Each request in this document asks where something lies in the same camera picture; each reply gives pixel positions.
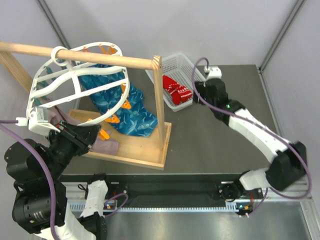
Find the white round clip hanger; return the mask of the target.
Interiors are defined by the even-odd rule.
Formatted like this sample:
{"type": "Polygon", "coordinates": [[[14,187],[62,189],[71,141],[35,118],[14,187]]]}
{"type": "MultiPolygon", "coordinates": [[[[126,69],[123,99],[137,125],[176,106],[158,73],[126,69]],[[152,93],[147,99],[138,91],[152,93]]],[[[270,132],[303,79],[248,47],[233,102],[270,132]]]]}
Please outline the white round clip hanger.
{"type": "Polygon", "coordinates": [[[79,65],[73,66],[72,61],[67,59],[66,57],[63,57],[62,59],[64,62],[59,62],[58,60],[60,57],[58,57],[58,53],[61,50],[65,50],[66,48],[63,46],[57,46],[49,51],[50,54],[50,60],[47,62],[48,64],[55,63],[56,65],[60,67],[65,67],[65,69],[57,71],[55,73],[50,73],[46,76],[39,76],[40,73],[45,69],[47,66],[46,64],[43,65],[42,68],[40,68],[33,78],[30,93],[28,97],[28,104],[26,108],[26,117],[29,115],[29,112],[32,108],[34,108],[34,100],[33,98],[41,98],[45,97],[48,94],[54,92],[60,85],[65,83],[68,80],[72,80],[73,86],[74,86],[74,94],[49,101],[47,103],[44,103],[38,107],[46,108],[47,110],[53,107],[56,107],[63,103],[68,103],[73,100],[77,100],[80,98],[83,98],[85,96],[90,96],[92,94],[106,91],[111,88],[121,86],[121,84],[126,85],[126,89],[124,93],[122,93],[120,100],[117,102],[117,104],[112,107],[110,110],[108,110],[106,113],[104,113],[102,116],[97,117],[93,120],[88,120],[84,123],[81,123],[80,126],[91,126],[98,124],[105,120],[106,118],[112,116],[116,113],[118,109],[120,109],[125,102],[125,100],[128,98],[129,95],[129,89],[130,89],[130,81],[127,74],[127,68],[124,66],[121,66],[119,63],[108,63],[107,65],[109,67],[99,68],[99,67],[93,67],[96,62],[92,59],[89,60],[79,60],[79,65]],[[81,84],[79,81],[80,76],[84,75],[111,75],[119,72],[124,72],[125,78],[108,83],[102,86],[98,86],[89,90],[83,91],[81,88],[81,84]]]}

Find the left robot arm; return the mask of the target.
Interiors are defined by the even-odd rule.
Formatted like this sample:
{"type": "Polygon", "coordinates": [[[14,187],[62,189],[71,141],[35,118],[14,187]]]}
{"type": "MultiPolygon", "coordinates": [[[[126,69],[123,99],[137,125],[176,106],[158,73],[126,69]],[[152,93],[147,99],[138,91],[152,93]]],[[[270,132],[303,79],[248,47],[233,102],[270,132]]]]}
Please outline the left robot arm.
{"type": "Polygon", "coordinates": [[[49,146],[15,139],[4,154],[6,172],[14,179],[16,196],[12,219],[29,234],[46,240],[104,240],[107,226],[105,199],[114,191],[104,174],[95,174],[85,188],[85,206],[79,217],[70,208],[61,175],[75,156],[89,152],[101,125],[79,126],[61,121],[48,134],[49,146]]]}

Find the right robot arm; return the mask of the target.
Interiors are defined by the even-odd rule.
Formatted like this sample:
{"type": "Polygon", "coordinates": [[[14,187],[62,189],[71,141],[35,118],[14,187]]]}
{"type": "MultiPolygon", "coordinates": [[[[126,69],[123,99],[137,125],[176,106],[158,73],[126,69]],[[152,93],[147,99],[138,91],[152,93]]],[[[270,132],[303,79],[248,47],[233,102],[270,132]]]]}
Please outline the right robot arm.
{"type": "Polygon", "coordinates": [[[292,184],[307,178],[306,197],[312,188],[307,166],[306,146],[280,137],[259,122],[239,101],[230,99],[225,83],[218,78],[206,81],[193,80],[193,101],[205,105],[214,117],[251,142],[268,160],[269,167],[248,170],[234,180],[233,192],[245,198],[254,189],[270,188],[278,195],[292,184]]]}

